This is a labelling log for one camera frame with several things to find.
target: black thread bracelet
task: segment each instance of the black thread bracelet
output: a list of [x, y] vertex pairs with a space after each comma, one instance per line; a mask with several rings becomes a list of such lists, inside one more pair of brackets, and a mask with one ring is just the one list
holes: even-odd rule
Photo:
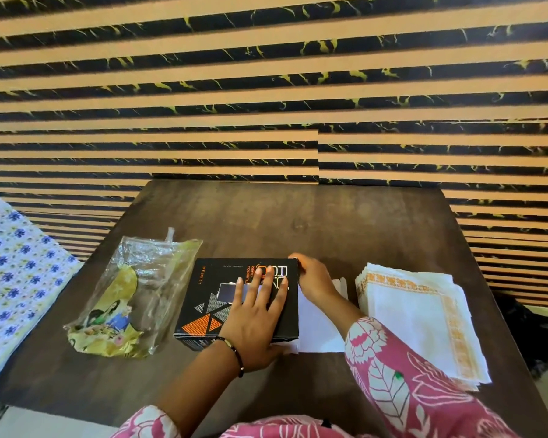
[[215, 339], [213, 340], [213, 342], [215, 341], [223, 341], [227, 347], [229, 347], [231, 350], [234, 351], [235, 353], [235, 357], [237, 358], [238, 360], [238, 363], [240, 364], [240, 373], [238, 374], [238, 378], [241, 378], [244, 376], [244, 362], [241, 360], [241, 355], [240, 353], [237, 351], [237, 349], [235, 348], [235, 346], [233, 344], [230, 343], [229, 340], [223, 338], [222, 336], [217, 336], [215, 337]]

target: gray triangle pattern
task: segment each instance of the gray triangle pattern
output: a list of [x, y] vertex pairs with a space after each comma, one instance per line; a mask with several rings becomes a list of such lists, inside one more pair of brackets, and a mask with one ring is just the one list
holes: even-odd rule
[[226, 304], [227, 304], [226, 302], [219, 301], [217, 299], [217, 295], [211, 294], [211, 296], [209, 296], [209, 304], [207, 304], [207, 312], [206, 313], [212, 312], [215, 309], [220, 308], [221, 306], [225, 306]]
[[215, 312], [213, 316], [219, 318], [221, 321], [225, 322], [227, 317], [230, 314], [231, 306], [228, 305], [225, 309], [221, 309], [219, 312]]

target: transparent plastic wrapper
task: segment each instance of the transparent plastic wrapper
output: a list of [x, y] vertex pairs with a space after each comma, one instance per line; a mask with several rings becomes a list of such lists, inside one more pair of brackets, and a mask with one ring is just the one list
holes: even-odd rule
[[145, 357], [165, 337], [182, 304], [203, 241], [124, 236], [79, 318], [65, 325], [78, 352]]

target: right hand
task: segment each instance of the right hand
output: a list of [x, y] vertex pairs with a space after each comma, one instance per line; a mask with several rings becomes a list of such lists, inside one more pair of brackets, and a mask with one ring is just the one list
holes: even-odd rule
[[296, 258], [299, 261], [299, 285], [303, 294], [314, 305], [320, 307], [323, 300], [339, 295], [331, 276], [322, 262], [315, 258], [293, 253], [288, 258]]

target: wall panel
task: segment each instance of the wall panel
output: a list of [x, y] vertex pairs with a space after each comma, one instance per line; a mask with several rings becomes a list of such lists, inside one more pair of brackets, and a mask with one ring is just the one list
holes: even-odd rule
[[0, 0], [0, 196], [86, 259], [152, 178], [439, 187], [548, 306], [548, 0]]

